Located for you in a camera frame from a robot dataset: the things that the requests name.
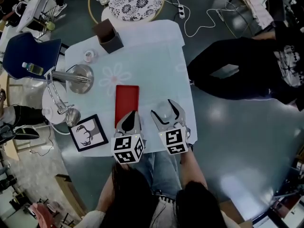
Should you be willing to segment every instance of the white tablecloth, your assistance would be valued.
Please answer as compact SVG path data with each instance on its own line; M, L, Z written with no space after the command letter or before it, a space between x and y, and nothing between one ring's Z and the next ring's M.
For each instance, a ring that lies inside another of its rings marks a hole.
M66 69L75 64L85 64L83 58L87 50L93 49L98 53L97 60L88 64L95 76L93 88L84 95L75 94L67 89L69 104L76 105L81 112L81 119L97 114L105 135L110 141L115 132L115 95L113 92L115 85L103 87L104 79L109 70L113 74L117 70L120 71L120 74L127 71L130 72L131 77L125 75L126 81L122 83L140 87L139 114L142 133L144 139L147 140L144 152L165 150L150 114L150 111L156 109L157 104L165 99L172 99L183 107L186 112L186 125L191 129L189 142L195 143L197 141L196 121L186 63L182 52L184 40L178 24L170 20L158 20L134 27L119 28L117 32L124 47L111 54L108 54L99 45L97 37L72 45L66 50ZM150 49L158 54L149 55ZM141 72L141 76L138 77L136 73L139 65L143 64L143 59L130 56L134 52L140 52L139 55L146 57L147 64L155 60L157 66L149 66L146 68L147 73ZM165 74L160 71L160 66L163 67ZM169 74L170 68L168 67L174 68L174 73ZM82 151L81 154L84 156L112 155L110 144Z

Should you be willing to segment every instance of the power strip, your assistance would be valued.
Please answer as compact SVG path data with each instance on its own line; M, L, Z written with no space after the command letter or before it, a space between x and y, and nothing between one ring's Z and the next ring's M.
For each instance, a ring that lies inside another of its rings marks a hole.
M185 18L185 10L184 10L184 5L179 4L179 15L181 19Z

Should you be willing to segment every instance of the blue chair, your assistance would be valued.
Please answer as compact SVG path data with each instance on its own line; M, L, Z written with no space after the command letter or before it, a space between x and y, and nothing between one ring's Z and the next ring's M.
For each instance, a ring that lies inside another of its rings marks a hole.
M33 63L43 68L45 74L58 61L61 47L68 48L61 43L61 39L38 43L30 32L12 37L5 50L3 68L14 79L31 77L44 80L43 75L35 75L22 67L22 63Z

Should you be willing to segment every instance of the gray floor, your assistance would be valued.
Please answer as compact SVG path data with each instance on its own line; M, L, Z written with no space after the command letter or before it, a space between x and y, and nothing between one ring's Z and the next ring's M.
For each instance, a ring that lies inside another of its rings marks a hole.
M206 10L223 8L226 0L180 0L191 9L187 32L193 34L200 25L212 25ZM72 45L93 36L94 25L87 12L87 0L66 0L66 17L57 22L53 38ZM98 20L102 7L92 0ZM248 21L246 8L240 8ZM165 4L157 19L173 19L176 9ZM225 20L240 36L246 24L236 13L224 12ZM177 19L185 40L187 64L203 49L219 39L233 38L215 12L215 28L203 28L193 38L183 32L183 20ZM265 210L278 190L303 139L304 114L276 100L228 101L192 88L198 141L195 155L211 191L220 201L232 199L245 219ZM87 208L94 209L99 193L110 172L112 158L84 158L71 138L57 134L66 169Z

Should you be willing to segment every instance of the dark hair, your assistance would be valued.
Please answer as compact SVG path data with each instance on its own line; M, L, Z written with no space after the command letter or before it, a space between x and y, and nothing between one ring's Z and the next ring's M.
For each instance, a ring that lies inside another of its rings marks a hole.
M114 201L105 213L100 228L104 227L150 227L159 202L145 177L136 169L112 168Z
M175 217L180 228L227 228L216 198L203 184L193 181L177 193Z

